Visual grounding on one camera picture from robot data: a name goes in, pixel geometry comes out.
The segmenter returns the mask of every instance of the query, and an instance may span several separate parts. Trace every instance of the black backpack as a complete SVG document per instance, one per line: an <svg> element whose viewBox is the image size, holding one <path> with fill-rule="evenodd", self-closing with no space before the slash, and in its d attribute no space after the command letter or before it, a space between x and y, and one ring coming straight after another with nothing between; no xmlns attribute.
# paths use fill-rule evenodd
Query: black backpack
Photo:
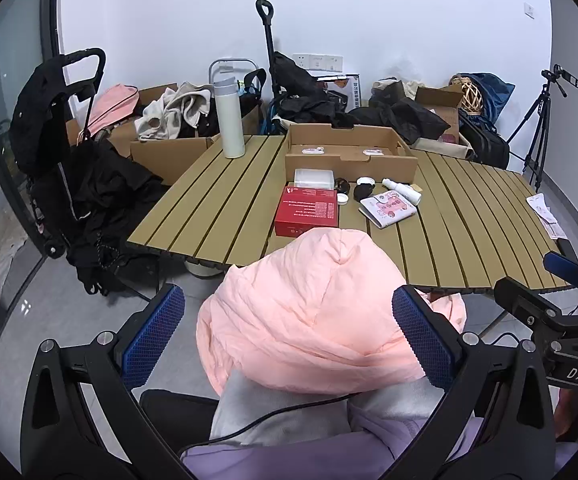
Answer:
<svg viewBox="0 0 578 480"><path fill-rule="evenodd" d="M458 113L460 114L460 133L474 149L476 155L474 162L506 170L509 164L509 145L505 140L498 134L470 121L469 115L464 110L459 108Z"/></svg>

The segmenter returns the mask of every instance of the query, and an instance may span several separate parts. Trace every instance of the pink hooded jacket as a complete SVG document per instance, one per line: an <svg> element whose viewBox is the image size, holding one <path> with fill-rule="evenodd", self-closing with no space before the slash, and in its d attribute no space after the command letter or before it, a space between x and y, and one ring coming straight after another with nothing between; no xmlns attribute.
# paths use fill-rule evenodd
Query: pink hooded jacket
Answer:
<svg viewBox="0 0 578 480"><path fill-rule="evenodd" d="M361 231L315 228L249 266L232 266L201 306L200 359L221 394L236 367L268 388L347 394L424 375L393 318L400 270ZM431 304L460 332L459 294Z"/></svg>

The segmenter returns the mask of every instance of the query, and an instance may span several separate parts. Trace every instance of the small white cap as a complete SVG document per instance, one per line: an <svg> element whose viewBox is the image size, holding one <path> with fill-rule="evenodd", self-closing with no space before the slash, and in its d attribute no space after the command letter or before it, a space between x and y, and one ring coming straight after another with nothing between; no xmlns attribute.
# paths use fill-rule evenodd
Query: small white cap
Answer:
<svg viewBox="0 0 578 480"><path fill-rule="evenodd" d="M356 184L360 186L360 184L371 184L372 186L375 185L375 180L370 176L361 176L358 180L355 181Z"/></svg>

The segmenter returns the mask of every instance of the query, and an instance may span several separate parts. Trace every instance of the metal screw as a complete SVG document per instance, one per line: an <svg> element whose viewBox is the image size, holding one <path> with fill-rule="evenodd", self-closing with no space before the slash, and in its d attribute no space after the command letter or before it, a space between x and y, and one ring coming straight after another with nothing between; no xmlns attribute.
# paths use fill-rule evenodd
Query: metal screw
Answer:
<svg viewBox="0 0 578 480"><path fill-rule="evenodd" d="M40 352L48 352L53 348L53 339L45 339L40 343Z"/></svg>
<svg viewBox="0 0 578 480"><path fill-rule="evenodd" d="M101 332L96 337L96 341L98 341L101 345L108 345L111 341L114 340L114 333L113 332Z"/></svg>
<svg viewBox="0 0 578 480"><path fill-rule="evenodd" d="M465 332L463 334L463 341L469 346L476 346L480 342L480 338L474 332Z"/></svg>
<svg viewBox="0 0 578 480"><path fill-rule="evenodd" d="M524 339L522 342L522 346L525 349L525 351L529 353L536 350L536 345L534 344L533 341L530 341L529 339Z"/></svg>

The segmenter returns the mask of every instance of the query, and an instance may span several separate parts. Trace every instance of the red box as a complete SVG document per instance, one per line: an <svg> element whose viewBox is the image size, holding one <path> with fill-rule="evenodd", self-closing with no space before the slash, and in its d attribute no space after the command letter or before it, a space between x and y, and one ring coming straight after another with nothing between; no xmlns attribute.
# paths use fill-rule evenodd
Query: red box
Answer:
<svg viewBox="0 0 578 480"><path fill-rule="evenodd" d="M312 227L338 227L336 192L285 187L275 212L275 234L297 238Z"/></svg>

